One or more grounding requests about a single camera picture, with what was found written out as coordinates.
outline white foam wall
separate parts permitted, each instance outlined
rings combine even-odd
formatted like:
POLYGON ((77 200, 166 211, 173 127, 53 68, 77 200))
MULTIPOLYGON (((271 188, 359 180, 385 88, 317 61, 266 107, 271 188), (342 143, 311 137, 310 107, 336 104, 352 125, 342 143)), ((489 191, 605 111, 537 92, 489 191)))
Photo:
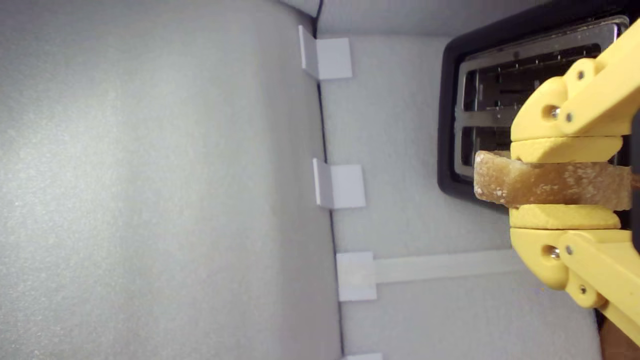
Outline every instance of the white foam wall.
POLYGON ((338 359, 316 82, 267 1, 0 3, 0 357, 338 359))

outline screw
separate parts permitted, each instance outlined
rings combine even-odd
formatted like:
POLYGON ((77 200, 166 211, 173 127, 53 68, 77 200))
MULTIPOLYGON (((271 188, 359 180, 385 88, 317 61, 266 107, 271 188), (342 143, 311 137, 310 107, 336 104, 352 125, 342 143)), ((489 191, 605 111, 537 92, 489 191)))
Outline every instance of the screw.
POLYGON ((560 249, 557 247, 554 247, 554 249, 551 250, 550 256, 552 259, 560 260, 560 249))

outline bread slice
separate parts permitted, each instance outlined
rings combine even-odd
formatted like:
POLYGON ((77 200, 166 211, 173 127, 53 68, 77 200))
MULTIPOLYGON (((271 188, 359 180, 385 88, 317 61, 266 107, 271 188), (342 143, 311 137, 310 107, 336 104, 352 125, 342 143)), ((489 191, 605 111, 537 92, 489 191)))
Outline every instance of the bread slice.
POLYGON ((526 204, 601 205, 631 208, 632 174, 608 163, 523 163, 487 151, 476 153, 478 199, 517 208, 526 204))

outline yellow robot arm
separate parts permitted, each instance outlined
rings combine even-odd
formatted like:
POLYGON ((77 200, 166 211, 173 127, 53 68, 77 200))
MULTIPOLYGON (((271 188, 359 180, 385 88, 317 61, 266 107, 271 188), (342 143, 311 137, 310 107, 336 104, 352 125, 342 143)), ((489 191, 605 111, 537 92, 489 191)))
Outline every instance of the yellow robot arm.
MULTIPOLYGON (((542 84, 511 126, 511 157, 529 163, 607 161, 640 110, 640 22, 596 59, 542 84)), ((611 211, 525 205, 509 211, 511 243, 547 286, 602 313, 640 345, 640 255, 611 211)))

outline white plastic bracket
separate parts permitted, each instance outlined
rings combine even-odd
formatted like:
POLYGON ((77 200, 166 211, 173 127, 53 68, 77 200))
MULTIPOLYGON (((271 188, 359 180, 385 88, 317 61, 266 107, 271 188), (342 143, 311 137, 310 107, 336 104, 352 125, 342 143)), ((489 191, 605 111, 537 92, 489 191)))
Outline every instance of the white plastic bracket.
POLYGON ((316 80, 346 79, 353 77, 349 38, 319 39, 302 26, 298 26, 302 69, 316 80))
POLYGON ((343 357, 342 360, 382 360, 382 354, 349 355, 343 357))
POLYGON ((327 165, 315 159, 316 204, 328 209, 367 205, 361 165, 327 165))
POLYGON ((372 252, 336 254, 340 301, 376 300, 377 284, 526 271, 515 251, 373 259, 372 252))

